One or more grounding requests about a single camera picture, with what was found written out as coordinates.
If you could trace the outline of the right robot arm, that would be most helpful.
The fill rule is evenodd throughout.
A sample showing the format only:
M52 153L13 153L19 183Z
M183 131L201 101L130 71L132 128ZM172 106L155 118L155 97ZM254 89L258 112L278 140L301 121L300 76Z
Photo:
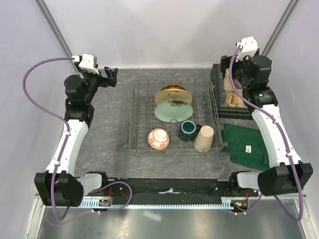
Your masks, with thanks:
M312 165L302 162L283 126L277 98L268 86L271 64L268 57L258 54L239 61L231 61L230 56L220 60L221 76L225 77L228 70L230 80L242 86L240 96L261 132L270 166L261 173L232 173L228 190L234 196L240 196L246 188L265 196L298 193L313 174Z

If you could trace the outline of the black glass-lid display box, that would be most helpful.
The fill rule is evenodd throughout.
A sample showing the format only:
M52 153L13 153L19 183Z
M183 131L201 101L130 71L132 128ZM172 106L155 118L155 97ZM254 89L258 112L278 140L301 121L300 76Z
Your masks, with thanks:
M220 118L252 120L247 106L233 90L229 79L228 69L223 78L218 64L213 64L211 69L217 112Z

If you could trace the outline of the green cloth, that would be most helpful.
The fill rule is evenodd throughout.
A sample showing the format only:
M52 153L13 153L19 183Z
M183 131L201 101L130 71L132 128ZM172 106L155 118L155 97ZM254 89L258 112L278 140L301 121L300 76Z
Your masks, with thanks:
M258 129L226 123L221 134L226 143L222 151L230 155L232 162L261 171L270 168L267 149Z

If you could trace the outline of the beige cup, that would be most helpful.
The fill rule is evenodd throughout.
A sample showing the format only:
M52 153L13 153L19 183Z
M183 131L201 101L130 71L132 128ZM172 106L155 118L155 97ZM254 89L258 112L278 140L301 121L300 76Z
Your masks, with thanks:
M208 152L212 147L214 129L211 126L202 126L195 141L194 148L201 153Z

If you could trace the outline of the cream bird plate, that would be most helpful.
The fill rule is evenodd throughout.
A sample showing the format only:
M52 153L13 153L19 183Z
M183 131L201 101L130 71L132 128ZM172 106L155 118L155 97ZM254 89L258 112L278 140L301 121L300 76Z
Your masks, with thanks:
M192 94L186 90L169 89L160 91L155 95L156 105L167 100L183 100L190 104L192 102Z

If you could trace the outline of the dark green mug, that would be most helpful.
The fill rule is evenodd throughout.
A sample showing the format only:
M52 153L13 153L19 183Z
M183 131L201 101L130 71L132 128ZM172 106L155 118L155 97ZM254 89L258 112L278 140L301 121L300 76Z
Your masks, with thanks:
M197 137L201 127L201 125L191 120L185 120L179 127L178 137L184 142L193 141Z

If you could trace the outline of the white red patterned bowl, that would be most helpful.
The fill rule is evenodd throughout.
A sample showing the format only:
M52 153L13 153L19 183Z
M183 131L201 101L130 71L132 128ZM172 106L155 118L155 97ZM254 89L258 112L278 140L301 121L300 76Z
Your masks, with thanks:
M155 128L148 135L149 145L156 150L166 149L169 142L169 134L162 128Z

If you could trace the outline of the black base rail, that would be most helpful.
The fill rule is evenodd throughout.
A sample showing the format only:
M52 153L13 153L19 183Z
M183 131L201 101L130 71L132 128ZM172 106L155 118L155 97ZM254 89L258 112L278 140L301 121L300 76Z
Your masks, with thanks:
M253 189L233 186L228 179L200 178L108 178L104 185L120 182L89 196L110 196L113 202L127 201L132 190L133 203L217 203L222 197L257 197Z

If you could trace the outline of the yellow patterned small plate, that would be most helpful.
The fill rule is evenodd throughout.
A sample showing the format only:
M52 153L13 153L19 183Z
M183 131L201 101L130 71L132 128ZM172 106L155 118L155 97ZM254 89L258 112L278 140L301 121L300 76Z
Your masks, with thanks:
M164 86L161 89L161 91L165 91L165 90L184 90L185 91L185 88L181 85L178 85L178 84L169 84L169 85Z

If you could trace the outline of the mint green plate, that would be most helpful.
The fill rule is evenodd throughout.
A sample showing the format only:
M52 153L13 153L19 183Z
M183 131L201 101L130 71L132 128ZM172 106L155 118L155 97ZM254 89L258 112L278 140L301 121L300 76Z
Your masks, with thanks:
M182 122L192 116L193 108L189 103L166 101L156 106L154 113L163 122Z

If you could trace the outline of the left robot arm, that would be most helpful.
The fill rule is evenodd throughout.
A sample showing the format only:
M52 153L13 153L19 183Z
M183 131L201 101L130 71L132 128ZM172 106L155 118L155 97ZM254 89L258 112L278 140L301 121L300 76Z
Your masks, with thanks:
M34 178L42 202L46 206L78 207L83 197L91 192L104 196L109 192L104 172L88 172L74 176L80 146L91 126L94 107L91 102L99 87L115 87L117 68L105 67L106 76L82 70L82 75L71 75L64 81L66 124L55 155L45 172Z

